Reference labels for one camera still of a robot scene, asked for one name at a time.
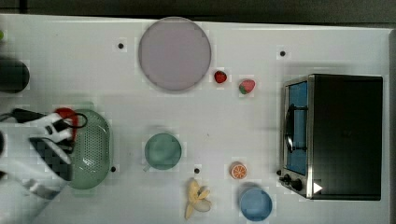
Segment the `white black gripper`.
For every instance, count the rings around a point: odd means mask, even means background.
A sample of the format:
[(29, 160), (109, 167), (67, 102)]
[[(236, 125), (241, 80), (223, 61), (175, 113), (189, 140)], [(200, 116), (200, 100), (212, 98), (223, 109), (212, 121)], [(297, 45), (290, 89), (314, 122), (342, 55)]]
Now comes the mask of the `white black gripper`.
[(29, 122), (31, 127), (38, 129), (38, 135), (50, 139), (66, 153), (74, 149), (74, 135), (71, 124), (57, 113), (51, 113), (40, 119)]

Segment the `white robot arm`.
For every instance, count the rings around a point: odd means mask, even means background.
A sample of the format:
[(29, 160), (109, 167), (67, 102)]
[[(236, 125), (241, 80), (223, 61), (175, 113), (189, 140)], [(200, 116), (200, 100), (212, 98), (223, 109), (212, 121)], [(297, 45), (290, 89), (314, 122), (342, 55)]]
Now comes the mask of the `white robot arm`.
[(72, 162), (58, 144), (72, 135), (57, 113), (1, 123), (1, 224), (31, 224), (69, 184)]

